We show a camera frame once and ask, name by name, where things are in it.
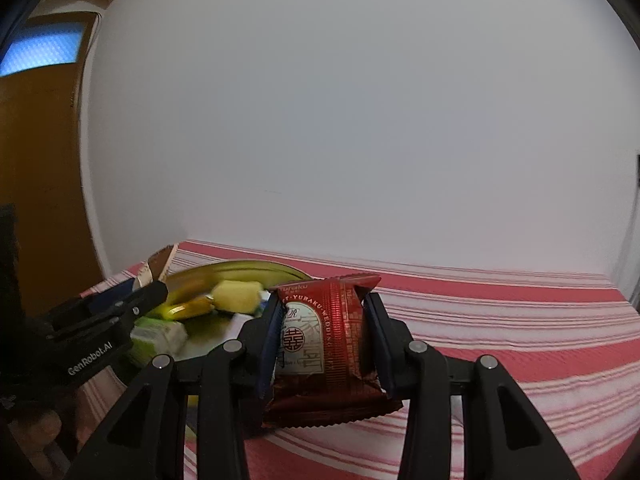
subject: table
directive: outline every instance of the table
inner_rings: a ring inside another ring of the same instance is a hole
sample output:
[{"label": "table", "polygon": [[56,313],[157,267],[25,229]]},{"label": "table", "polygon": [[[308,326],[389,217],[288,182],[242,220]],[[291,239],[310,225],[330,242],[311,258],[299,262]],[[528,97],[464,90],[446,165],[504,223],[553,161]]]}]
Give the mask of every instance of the table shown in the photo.
[{"label": "table", "polygon": [[[281,262],[316,278],[362,270],[390,316],[447,356],[495,355],[558,437],[584,480],[602,480],[640,428],[640,316],[606,276],[453,269],[307,258],[187,240],[170,272],[228,259]],[[96,285],[134,276],[140,264]],[[81,389],[95,427],[124,390],[107,368]],[[452,480],[463,477],[463,427],[452,406]],[[245,442],[252,480],[395,479],[408,409],[327,428],[277,430]],[[195,442],[185,479],[195,478]]]}]

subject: pink and white stripe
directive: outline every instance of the pink and white stripe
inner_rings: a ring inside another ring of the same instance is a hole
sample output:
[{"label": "pink and white stripe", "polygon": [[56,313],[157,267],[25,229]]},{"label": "pink and white stripe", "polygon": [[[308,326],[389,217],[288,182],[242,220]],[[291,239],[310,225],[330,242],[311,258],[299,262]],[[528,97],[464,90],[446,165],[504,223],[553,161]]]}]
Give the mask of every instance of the pink and white stripe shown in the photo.
[{"label": "pink and white stripe", "polygon": [[[245,258],[279,261],[318,278],[380,273],[378,290],[389,313],[404,320],[414,337],[450,356],[473,360],[490,352],[500,359],[585,480],[603,479],[640,428],[640,317],[605,276],[338,261],[190,240],[180,244],[170,272]],[[138,268],[94,289],[127,279]],[[91,393],[99,397],[95,388]],[[100,402],[102,410],[110,406]],[[459,412],[454,400],[456,480],[463,475]],[[407,413],[405,406],[383,417],[278,430],[247,441],[252,479],[395,478]],[[186,447],[185,478],[194,478],[195,471],[194,450]]]}]

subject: plate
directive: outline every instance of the plate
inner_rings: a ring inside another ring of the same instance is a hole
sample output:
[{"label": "plate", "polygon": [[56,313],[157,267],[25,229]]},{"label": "plate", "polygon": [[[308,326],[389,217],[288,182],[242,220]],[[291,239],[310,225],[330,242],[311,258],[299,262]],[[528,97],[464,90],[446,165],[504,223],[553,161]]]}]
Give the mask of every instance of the plate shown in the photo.
[{"label": "plate", "polygon": [[[209,292],[223,280],[260,282],[264,288],[289,282],[311,280],[311,276],[293,267],[265,260],[229,260],[170,274],[165,283],[169,294],[158,308],[189,301]],[[216,311],[203,316],[180,320],[189,338],[174,356],[177,361],[206,355],[225,340],[231,315]],[[125,384],[140,371],[126,356],[112,365],[116,375]]]}]

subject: wooden door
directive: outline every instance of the wooden door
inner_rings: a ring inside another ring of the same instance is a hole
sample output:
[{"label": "wooden door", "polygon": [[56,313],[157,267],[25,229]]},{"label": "wooden door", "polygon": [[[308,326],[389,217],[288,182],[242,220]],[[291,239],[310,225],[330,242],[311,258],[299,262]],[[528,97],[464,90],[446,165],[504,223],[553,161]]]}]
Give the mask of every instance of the wooden door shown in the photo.
[{"label": "wooden door", "polygon": [[78,102],[92,12],[29,20],[84,21],[75,63],[0,77],[0,203],[15,203],[22,307],[37,316],[95,285],[102,273],[82,195]]}]

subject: black object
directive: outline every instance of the black object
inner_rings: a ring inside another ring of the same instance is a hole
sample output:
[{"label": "black object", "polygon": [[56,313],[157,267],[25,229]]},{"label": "black object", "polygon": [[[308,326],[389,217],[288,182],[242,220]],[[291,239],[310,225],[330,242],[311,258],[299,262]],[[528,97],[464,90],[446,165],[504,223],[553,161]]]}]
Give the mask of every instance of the black object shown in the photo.
[{"label": "black object", "polygon": [[20,450],[9,427],[0,416],[0,467],[4,478],[20,480],[42,480],[31,462]]},{"label": "black object", "polygon": [[17,261],[15,206],[0,205],[0,374],[7,373],[8,368],[21,367],[33,347],[33,335],[20,307]]},{"label": "black object", "polygon": [[135,292],[130,286],[128,282],[73,298],[25,323],[22,332],[29,336],[29,347],[22,348],[27,357],[17,355],[15,360],[0,361],[5,418],[11,418],[14,406],[33,403],[53,407],[56,399],[131,348],[135,320],[163,303],[167,289],[162,282],[152,282]]},{"label": "black object", "polygon": [[[444,357],[390,319],[368,294],[380,384],[411,399],[398,478],[447,480],[450,396],[462,395],[466,480],[579,480],[552,431],[492,356],[475,363]],[[186,396],[198,394],[198,477],[247,480],[239,403],[263,399],[275,365],[285,307],[272,294],[261,318],[208,355],[174,362],[156,356],[87,441],[66,480],[182,478]]]}]

